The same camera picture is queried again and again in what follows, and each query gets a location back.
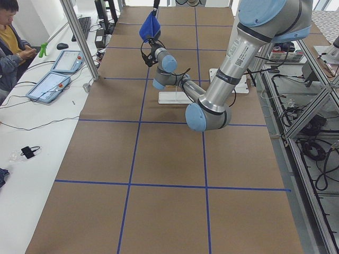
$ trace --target keyboard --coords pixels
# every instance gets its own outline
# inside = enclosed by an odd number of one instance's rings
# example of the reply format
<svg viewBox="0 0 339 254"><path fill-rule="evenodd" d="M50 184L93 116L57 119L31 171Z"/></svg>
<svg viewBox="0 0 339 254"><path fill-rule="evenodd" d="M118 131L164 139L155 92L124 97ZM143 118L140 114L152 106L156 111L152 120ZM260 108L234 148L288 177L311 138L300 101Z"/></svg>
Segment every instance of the keyboard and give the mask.
<svg viewBox="0 0 339 254"><path fill-rule="evenodd" d="M90 32L91 27L91 17L80 17L78 18L81 29L83 30L85 39L88 37L88 33ZM76 41L76 38L73 34L72 41Z"/></svg>

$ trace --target white base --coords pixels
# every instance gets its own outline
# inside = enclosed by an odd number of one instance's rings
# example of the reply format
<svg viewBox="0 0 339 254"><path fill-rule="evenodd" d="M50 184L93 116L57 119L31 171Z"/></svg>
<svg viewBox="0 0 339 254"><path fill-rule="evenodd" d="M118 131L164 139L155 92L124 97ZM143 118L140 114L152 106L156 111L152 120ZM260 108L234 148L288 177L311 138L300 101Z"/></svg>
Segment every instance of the white base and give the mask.
<svg viewBox="0 0 339 254"><path fill-rule="evenodd" d="M210 69L210 81L211 82L214 76L216 75L217 70L218 69ZM247 82L246 82L246 75L242 76L242 79L240 80L239 84L236 85L235 87L235 91L237 92L237 94L248 94L249 93Z"/></svg>
<svg viewBox="0 0 339 254"><path fill-rule="evenodd" d="M184 92L159 92L159 104L191 104Z"/></svg>
<svg viewBox="0 0 339 254"><path fill-rule="evenodd" d="M314 46L314 49L319 55L325 52L329 46ZM335 60L327 55L322 55L322 59L325 60L330 65L339 65L339 60Z"/></svg>

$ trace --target person's hand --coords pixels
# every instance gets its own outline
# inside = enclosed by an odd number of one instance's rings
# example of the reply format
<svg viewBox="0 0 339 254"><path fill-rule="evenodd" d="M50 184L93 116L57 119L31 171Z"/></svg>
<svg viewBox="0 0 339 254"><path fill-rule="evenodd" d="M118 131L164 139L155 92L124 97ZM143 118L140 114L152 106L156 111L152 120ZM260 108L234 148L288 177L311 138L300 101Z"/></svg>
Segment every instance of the person's hand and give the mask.
<svg viewBox="0 0 339 254"><path fill-rule="evenodd" d="M25 50L19 52L19 56L22 60L34 58L37 55L37 50L32 49L30 46L25 45Z"/></svg>

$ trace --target white desk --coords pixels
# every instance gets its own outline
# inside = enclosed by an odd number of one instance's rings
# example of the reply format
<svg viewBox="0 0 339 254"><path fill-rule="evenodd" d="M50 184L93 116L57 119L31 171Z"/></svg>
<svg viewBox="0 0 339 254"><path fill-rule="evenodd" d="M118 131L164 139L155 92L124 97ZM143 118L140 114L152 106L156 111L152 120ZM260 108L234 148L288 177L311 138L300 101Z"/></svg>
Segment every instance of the white desk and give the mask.
<svg viewBox="0 0 339 254"><path fill-rule="evenodd" d="M96 13L83 16L92 17L92 25L96 23ZM56 29L58 31L67 21ZM70 50L78 50L77 42L71 42L72 31L65 27L48 45L47 57L36 57L32 65L44 61L56 60L60 51L56 45L67 43ZM87 38L90 52L97 51L94 44L95 32ZM28 70L20 81L39 81L52 67L52 63L36 66ZM77 78L80 71L71 77ZM0 121L18 128L30 129L53 120L78 116L87 99L87 93L82 85L88 83L92 76L88 68L84 68L81 76L71 82L69 89L63 91L50 105L27 102L10 108L0 109ZM19 84L12 95L24 96L32 86L30 83ZM28 98L11 97L9 105L28 101ZM7 169L10 175L5 177L6 184L0 188L0 253L21 254L33 236L48 194L53 185L59 166L63 160L69 141L74 132L77 119L34 129L32 131L16 130L0 125L0 167ZM41 152L24 162L10 162L12 151L23 147L40 146Z"/></svg>

